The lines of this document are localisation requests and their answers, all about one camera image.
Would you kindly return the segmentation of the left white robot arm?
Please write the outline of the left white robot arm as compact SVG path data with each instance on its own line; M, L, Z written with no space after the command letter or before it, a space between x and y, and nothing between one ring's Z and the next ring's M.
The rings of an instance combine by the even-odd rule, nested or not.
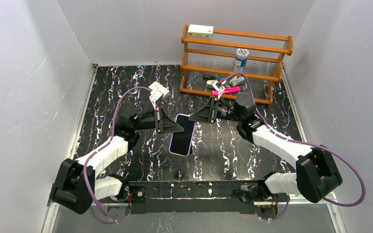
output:
M100 179L98 176L112 162L126 155L137 144L139 130L154 129L157 133L179 133L183 127L170 119L163 107L139 116L134 104L118 109L113 121L112 137L92 152L78 159L65 159L59 167L50 192L50 200L77 214L85 213L92 204L107 215L101 199L118 196L124 186L124 178L117 175Z

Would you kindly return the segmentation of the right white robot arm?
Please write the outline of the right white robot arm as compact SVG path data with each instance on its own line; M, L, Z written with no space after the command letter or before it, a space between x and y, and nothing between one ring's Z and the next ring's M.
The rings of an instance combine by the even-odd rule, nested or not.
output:
M257 113L250 94L240 93L233 105L211 97L205 107L192 114L190 121L213 124L216 119L237 122L237 132L250 143L263 147L289 163L295 172L270 173L258 181L256 193L302 195L317 203L342 184L342 177L331 153L318 147L292 142L267 126Z

